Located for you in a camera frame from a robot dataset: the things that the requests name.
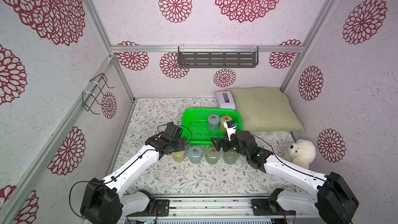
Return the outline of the green canister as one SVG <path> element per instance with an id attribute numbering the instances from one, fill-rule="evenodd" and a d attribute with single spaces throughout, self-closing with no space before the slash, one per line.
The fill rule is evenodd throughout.
<path id="1" fill-rule="evenodd" d="M 208 164 L 217 164 L 220 158 L 220 152 L 217 151 L 213 146 L 209 146 L 206 149 L 206 162 Z"/>
<path id="2" fill-rule="evenodd" d="M 234 149 L 224 152 L 223 155 L 224 162 L 228 165 L 235 164 L 238 158 L 239 158 L 239 153 L 237 153 Z"/>

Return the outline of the yellow canister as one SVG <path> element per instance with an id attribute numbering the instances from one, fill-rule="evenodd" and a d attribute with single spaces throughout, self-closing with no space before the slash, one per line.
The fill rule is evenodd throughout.
<path id="1" fill-rule="evenodd" d="M 231 120 L 233 120 L 230 116 L 228 116 L 228 115 L 224 115 L 224 116 L 222 116 L 222 117 L 220 117 L 220 124 L 219 124 L 219 130 L 222 132 L 222 133 L 225 133 L 227 130 L 226 130 L 226 127 L 224 126 L 224 124 L 226 123 L 226 122 L 228 122 L 228 121 L 231 121 Z"/>
<path id="2" fill-rule="evenodd" d="M 185 151 L 172 152 L 172 158 L 175 162 L 181 163 L 186 158 L 186 152 Z"/>

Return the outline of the blue-grey canister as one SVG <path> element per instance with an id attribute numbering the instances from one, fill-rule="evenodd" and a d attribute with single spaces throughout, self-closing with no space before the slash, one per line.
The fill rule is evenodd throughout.
<path id="1" fill-rule="evenodd" d="M 199 164 L 203 158 L 203 148 L 198 145 L 190 146 L 188 149 L 188 156 L 192 164 Z"/>

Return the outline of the green plastic basket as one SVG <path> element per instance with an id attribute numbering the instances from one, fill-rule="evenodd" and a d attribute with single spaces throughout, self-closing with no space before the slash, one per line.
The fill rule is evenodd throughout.
<path id="1" fill-rule="evenodd" d="M 239 130 L 243 130 L 240 114 L 235 110 L 220 108 L 190 108 L 182 115 L 182 137 L 191 140 L 190 145 L 212 145 L 211 138 L 223 138 L 224 134 L 219 129 L 210 130 L 207 126 L 208 116 L 216 114 L 219 117 L 230 116 L 237 124 Z"/>

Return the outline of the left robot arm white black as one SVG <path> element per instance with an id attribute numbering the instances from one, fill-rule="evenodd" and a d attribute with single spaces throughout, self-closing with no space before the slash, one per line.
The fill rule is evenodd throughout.
<path id="1" fill-rule="evenodd" d="M 168 215 L 168 200 L 158 200 L 146 190 L 126 195 L 131 184 L 164 155 L 186 151 L 192 139 L 182 137 L 188 127 L 166 123 L 164 131 L 149 137 L 128 162 L 103 179 L 86 181 L 80 211 L 75 215 L 92 224 L 116 224 L 128 216 Z"/>

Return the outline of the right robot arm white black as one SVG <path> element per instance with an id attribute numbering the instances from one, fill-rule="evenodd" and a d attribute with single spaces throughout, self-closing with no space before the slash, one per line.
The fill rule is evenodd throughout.
<path id="1" fill-rule="evenodd" d="M 319 216 L 327 224 L 352 222 L 359 201 L 339 174 L 331 172 L 325 175 L 288 162 L 273 151 L 258 146 L 256 136 L 248 131 L 210 140 L 217 151 L 235 150 L 254 169 L 281 177 L 305 190 L 303 194 L 280 189 L 274 191 L 276 203 L 282 210 Z"/>

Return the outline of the blue canister back middle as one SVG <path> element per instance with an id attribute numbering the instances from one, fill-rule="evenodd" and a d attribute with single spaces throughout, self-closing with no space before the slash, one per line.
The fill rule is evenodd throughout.
<path id="1" fill-rule="evenodd" d="M 220 116 L 217 114 L 211 114 L 207 118 L 207 127 L 214 131 L 219 129 L 219 124 L 220 124 Z"/>

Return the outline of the lavender tissue box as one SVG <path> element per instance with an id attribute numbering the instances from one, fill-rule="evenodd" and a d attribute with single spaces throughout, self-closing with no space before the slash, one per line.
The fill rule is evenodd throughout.
<path id="1" fill-rule="evenodd" d="M 228 90 L 216 91 L 216 102 L 221 109 L 235 110 L 235 102 L 232 93 Z"/>

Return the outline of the green pillow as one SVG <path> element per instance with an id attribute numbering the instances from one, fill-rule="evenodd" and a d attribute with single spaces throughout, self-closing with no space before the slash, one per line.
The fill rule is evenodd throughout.
<path id="1" fill-rule="evenodd" d="M 305 131 L 279 88 L 233 88 L 230 92 L 241 116 L 242 130 L 251 133 Z"/>

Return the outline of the white plush bear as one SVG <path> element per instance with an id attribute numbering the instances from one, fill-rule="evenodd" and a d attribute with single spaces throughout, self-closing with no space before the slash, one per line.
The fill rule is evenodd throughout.
<path id="1" fill-rule="evenodd" d="M 284 155 L 284 159 L 302 168 L 309 169 L 309 165 L 316 157 L 314 143 L 308 140 L 298 140 L 291 144 Z"/>

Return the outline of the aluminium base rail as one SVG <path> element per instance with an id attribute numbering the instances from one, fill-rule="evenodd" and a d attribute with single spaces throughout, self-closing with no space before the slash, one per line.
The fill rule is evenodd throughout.
<path id="1" fill-rule="evenodd" d="M 241 215 L 255 216 L 251 207 L 252 199 L 275 200 L 263 195 L 151 195 L 147 192 L 137 192 L 124 195 L 120 200 L 95 201 L 92 207 L 83 207 L 81 214 L 93 224 L 115 224 L 120 219 L 128 219 L 128 215 L 143 212 L 149 203 L 155 199 L 170 200 L 170 210 L 167 217 L 206 217 L 225 216 L 235 218 Z M 287 216 L 269 216 L 282 218 Z"/>

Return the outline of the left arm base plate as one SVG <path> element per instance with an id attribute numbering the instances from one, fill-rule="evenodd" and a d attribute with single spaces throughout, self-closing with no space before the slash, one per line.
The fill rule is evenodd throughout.
<path id="1" fill-rule="evenodd" d="M 129 214 L 128 217 L 167 217 L 170 210 L 170 200 L 155 199 L 149 203 L 143 212 Z"/>

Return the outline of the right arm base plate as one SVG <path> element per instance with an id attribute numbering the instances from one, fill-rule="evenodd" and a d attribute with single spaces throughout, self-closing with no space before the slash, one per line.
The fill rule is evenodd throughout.
<path id="1" fill-rule="evenodd" d="M 252 199 L 251 207 L 255 216 L 294 216 L 295 211 L 283 210 L 276 201 Z"/>

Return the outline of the grey wall shelf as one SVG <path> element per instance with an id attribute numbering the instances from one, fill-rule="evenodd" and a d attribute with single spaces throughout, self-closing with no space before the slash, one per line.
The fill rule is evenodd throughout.
<path id="1" fill-rule="evenodd" d="M 180 68 L 255 68 L 259 64 L 256 49 L 249 52 L 183 51 L 178 47 Z"/>

